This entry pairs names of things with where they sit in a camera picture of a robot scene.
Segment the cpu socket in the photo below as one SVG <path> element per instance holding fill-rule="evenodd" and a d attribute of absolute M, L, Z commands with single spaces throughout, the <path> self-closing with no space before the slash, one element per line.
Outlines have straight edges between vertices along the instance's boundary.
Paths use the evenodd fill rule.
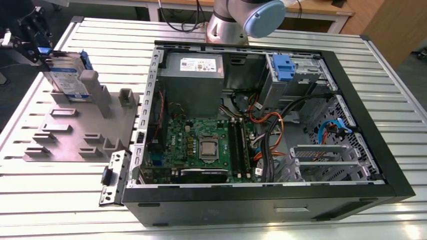
<path fill-rule="evenodd" d="M 199 159 L 213 164 L 221 158 L 219 139 L 199 137 Z"/>

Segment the power supply label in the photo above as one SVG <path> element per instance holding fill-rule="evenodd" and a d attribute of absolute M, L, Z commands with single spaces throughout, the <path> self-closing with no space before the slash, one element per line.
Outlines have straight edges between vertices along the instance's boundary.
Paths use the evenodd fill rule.
<path fill-rule="evenodd" d="M 181 60 L 179 70 L 190 72 L 217 72 L 215 59 L 183 58 Z"/>
<path fill-rule="evenodd" d="M 54 67 L 51 76 L 63 93 L 74 100 L 90 97 L 86 85 L 79 80 L 79 72 L 74 68 Z"/>

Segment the motherboard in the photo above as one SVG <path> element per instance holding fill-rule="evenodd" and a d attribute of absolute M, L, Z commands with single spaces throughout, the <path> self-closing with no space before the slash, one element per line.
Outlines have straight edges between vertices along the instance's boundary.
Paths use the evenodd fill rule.
<path fill-rule="evenodd" d="M 222 175 L 227 183 L 255 182 L 249 147 L 254 132 L 254 124 L 242 119 L 170 119 L 166 151 L 150 154 L 153 167 L 145 170 L 146 178 L 170 184 L 178 175 L 213 174 L 215 178 Z"/>

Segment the green circuit board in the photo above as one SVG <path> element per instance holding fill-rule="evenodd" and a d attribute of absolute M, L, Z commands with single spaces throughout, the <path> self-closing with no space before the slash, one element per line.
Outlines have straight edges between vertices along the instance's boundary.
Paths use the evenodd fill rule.
<path fill-rule="evenodd" d="M 254 133 L 255 126 L 247 123 L 246 135 Z M 213 138 L 218 140 L 218 156 L 214 161 L 201 159 L 201 140 Z M 153 154 L 153 158 L 162 158 L 162 167 L 153 169 L 154 181 L 158 184 L 170 183 L 171 168 L 221 168 L 229 170 L 230 183 L 251 183 L 254 175 L 233 174 L 231 149 L 229 143 L 229 120 L 215 119 L 173 119 L 167 128 L 167 147 L 163 156 Z"/>

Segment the aluminum table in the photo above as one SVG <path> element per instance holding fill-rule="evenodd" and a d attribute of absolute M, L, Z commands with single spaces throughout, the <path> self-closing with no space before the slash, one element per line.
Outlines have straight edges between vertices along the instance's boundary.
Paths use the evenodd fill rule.
<path fill-rule="evenodd" d="M 73 22 L 58 50 L 89 52 L 110 91 L 146 88 L 154 41 L 205 42 L 202 29 L 86 18 Z M 25 162 L 25 149 L 53 105 L 39 74 L 0 135 L 0 236 L 49 239 L 426 239 L 427 114 L 373 43 L 355 35 L 275 31 L 253 46 L 335 51 L 417 196 L 334 222 L 146 228 L 125 207 L 99 208 L 107 163 Z"/>

